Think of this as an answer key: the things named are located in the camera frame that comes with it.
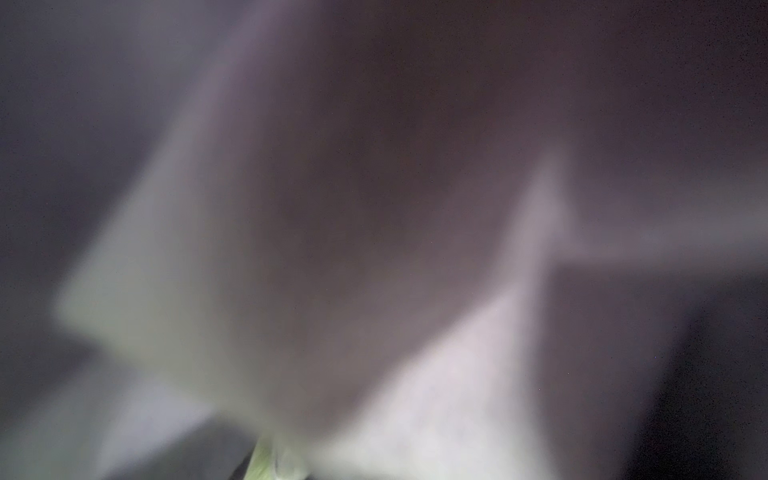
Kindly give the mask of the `purple cloth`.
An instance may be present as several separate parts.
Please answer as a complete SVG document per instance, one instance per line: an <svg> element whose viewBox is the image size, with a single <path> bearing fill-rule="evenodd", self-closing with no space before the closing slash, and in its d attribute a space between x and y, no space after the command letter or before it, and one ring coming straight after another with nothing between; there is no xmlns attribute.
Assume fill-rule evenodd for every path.
<svg viewBox="0 0 768 480"><path fill-rule="evenodd" d="M5 479L763 479L763 1L5 1Z"/></svg>

